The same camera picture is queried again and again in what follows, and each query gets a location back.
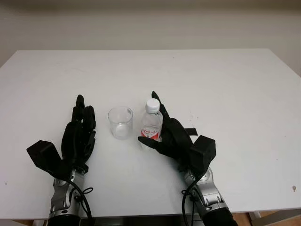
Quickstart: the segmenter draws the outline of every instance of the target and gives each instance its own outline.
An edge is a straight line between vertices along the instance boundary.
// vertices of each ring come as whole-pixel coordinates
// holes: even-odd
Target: bottle label
[[[159,130],[154,127],[144,127],[141,128],[141,136],[148,137],[154,140],[158,140],[159,138]]]

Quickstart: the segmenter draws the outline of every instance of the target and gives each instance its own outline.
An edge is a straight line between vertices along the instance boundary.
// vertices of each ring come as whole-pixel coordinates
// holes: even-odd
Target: white wall
[[[269,48],[301,74],[301,4],[289,0],[0,3],[0,65],[17,49],[187,48]]]

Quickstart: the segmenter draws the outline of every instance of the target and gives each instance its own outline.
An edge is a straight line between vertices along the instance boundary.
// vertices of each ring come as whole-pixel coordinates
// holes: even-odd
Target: wooden floor
[[[274,212],[275,211],[260,212],[260,215],[264,217]],[[233,217],[239,226],[252,226],[248,213],[234,213]],[[301,226],[301,216],[275,223],[273,226]]]

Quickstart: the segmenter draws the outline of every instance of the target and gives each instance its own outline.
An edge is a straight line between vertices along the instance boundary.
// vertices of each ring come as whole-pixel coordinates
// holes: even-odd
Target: red label
[[[155,134],[154,131],[147,130],[147,129],[141,129],[141,136],[148,137],[148,138],[151,138],[151,139],[154,139],[154,140],[158,140],[159,132],[157,132]]]

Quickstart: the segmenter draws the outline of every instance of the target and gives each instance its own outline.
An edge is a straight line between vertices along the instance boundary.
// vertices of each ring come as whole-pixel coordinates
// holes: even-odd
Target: white bottle cap
[[[148,114],[156,114],[158,113],[159,109],[160,109],[160,102],[157,99],[152,98],[146,102],[145,110]]]

